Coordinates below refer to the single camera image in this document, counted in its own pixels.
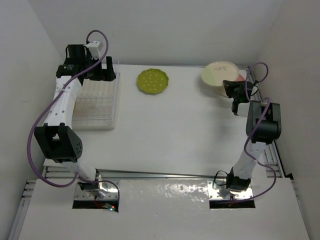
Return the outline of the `cream and pink plate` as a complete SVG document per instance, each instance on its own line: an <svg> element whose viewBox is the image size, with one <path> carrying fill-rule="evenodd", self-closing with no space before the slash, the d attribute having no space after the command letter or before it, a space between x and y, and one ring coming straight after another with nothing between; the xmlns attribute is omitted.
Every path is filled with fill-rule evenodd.
<svg viewBox="0 0 320 240"><path fill-rule="evenodd" d="M236 82L244 82L245 78L240 74L238 78L235 80ZM220 96L224 98L228 98L224 86L218 86L215 90Z"/></svg>

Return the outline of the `cream and green plate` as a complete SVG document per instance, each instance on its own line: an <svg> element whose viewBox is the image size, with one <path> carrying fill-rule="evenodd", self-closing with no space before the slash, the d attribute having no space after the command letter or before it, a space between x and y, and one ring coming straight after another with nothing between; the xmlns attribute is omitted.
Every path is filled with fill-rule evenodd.
<svg viewBox="0 0 320 240"><path fill-rule="evenodd" d="M223 86L223 81L235 82L239 76L239 68L228 61L216 61L207 65L200 76L204 83L213 86Z"/></svg>

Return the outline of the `clear plastic dish rack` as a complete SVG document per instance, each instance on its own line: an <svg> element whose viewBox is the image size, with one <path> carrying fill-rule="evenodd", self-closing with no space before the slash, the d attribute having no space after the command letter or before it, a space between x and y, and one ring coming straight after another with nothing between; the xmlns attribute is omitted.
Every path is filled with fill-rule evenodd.
<svg viewBox="0 0 320 240"><path fill-rule="evenodd" d="M119 61L112 58L112 62L116 74L115 80L84 80L73 110L73 130L112 130L115 128L120 95L120 70Z"/></svg>

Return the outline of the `green polka dot plate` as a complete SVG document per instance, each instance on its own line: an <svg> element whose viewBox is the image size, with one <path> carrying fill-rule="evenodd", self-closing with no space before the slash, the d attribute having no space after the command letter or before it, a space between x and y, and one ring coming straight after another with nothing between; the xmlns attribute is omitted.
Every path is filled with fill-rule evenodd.
<svg viewBox="0 0 320 240"><path fill-rule="evenodd" d="M168 87L169 77L158 68L149 68L138 75L136 85L145 94L157 95Z"/></svg>

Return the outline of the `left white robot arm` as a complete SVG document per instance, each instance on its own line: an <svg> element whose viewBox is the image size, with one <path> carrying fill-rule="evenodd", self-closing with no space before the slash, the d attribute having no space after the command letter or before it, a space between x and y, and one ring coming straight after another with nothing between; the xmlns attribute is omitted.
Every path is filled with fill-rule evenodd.
<svg viewBox="0 0 320 240"><path fill-rule="evenodd" d="M100 41L87 41L85 45L66 47L64 63L56 71L54 99L44 111L47 117L43 125L35 125L31 131L46 159L62 164L88 182L95 181L97 171L81 160L83 143L72 129L72 117L84 80L106 81L116 77L113 69L102 68L103 59L113 66L112 58L102 52L102 45Z"/></svg>

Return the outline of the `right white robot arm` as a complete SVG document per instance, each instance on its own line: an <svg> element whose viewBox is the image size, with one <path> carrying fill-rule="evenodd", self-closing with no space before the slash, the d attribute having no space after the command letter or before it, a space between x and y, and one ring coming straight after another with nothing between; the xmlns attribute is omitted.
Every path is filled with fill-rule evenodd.
<svg viewBox="0 0 320 240"><path fill-rule="evenodd" d="M239 160L226 177L226 188L234 192L247 190L252 173L265 148L277 140L282 131L281 107L266 97L252 100L254 84L248 81L223 81L226 96L233 99L231 111L239 114L239 106L248 104L245 141Z"/></svg>

